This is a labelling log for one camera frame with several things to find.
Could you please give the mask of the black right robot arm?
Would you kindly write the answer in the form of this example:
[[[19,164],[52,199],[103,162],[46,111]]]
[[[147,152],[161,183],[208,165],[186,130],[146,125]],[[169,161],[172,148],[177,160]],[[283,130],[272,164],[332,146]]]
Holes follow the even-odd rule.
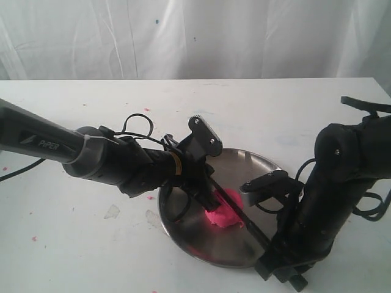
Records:
[[[302,291],[303,274],[323,260],[351,214],[380,220],[389,197],[371,192],[390,178],[390,106],[348,96],[341,102],[366,111],[358,125],[332,123],[316,137],[313,169],[305,183],[276,173],[261,188],[283,201],[277,212],[277,231],[255,270],[264,279],[275,276]]]

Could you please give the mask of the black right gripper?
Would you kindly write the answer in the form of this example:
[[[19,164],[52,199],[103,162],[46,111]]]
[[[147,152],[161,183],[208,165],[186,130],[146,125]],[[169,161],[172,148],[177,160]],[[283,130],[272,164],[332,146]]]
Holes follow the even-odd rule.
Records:
[[[339,196],[304,195],[254,268],[264,280],[274,275],[303,291],[307,280],[302,274],[330,253],[338,233]]]

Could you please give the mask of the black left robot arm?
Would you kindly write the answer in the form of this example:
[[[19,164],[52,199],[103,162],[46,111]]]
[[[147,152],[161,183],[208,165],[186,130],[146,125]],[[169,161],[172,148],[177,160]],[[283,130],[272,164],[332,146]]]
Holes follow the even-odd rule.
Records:
[[[188,121],[180,142],[165,135],[161,150],[139,145],[141,136],[107,127],[63,128],[1,101],[1,149],[60,162],[72,177],[116,186],[133,198],[162,186],[178,187],[207,211],[219,202],[211,190],[213,168],[206,157],[222,153],[222,142],[201,116]]]

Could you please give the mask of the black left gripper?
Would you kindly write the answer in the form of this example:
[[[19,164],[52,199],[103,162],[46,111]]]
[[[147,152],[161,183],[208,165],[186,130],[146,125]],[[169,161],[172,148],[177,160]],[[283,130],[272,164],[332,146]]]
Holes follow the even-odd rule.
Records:
[[[169,134],[160,141],[146,137],[164,148],[162,151],[146,150],[153,161],[147,166],[146,190],[155,190],[166,184],[178,187],[195,198],[207,212],[213,212],[221,205],[209,182],[213,168],[206,163],[207,156],[201,156],[196,150],[191,138],[191,133],[180,142]]]

